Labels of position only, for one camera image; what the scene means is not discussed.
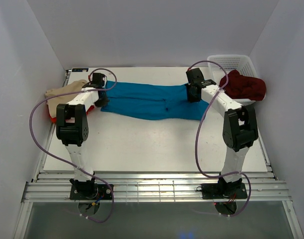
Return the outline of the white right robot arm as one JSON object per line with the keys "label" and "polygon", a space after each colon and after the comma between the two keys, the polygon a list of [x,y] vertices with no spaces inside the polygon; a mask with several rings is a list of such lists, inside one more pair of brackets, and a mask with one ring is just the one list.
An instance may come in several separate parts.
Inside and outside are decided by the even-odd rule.
{"label": "white right robot arm", "polygon": [[187,70],[186,76],[188,101],[204,100],[223,117],[222,137],[227,147],[217,182],[201,184],[198,191],[203,199],[246,199],[248,195],[240,173],[249,148],[258,139],[255,110],[231,99],[213,80],[205,80],[199,68]]}

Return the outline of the blue t shirt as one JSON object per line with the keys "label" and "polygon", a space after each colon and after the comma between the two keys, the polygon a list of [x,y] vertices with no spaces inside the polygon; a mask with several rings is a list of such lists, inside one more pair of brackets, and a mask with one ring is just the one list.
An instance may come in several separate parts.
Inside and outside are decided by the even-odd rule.
{"label": "blue t shirt", "polygon": [[185,85],[158,86],[118,82],[107,91],[103,112],[144,120],[201,120],[208,107],[205,101],[190,103]]}

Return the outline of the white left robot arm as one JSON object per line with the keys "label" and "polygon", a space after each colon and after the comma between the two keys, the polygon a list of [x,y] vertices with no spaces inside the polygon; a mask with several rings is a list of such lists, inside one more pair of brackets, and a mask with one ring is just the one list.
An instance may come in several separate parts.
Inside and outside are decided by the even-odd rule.
{"label": "white left robot arm", "polygon": [[86,148],[83,143],[89,135],[87,112],[91,107],[103,107],[107,104],[106,76],[93,73],[90,81],[67,103],[56,107],[56,136],[67,149],[74,165],[74,178],[70,179],[73,193],[86,199],[98,195],[98,186],[92,177],[94,171],[87,161]]}

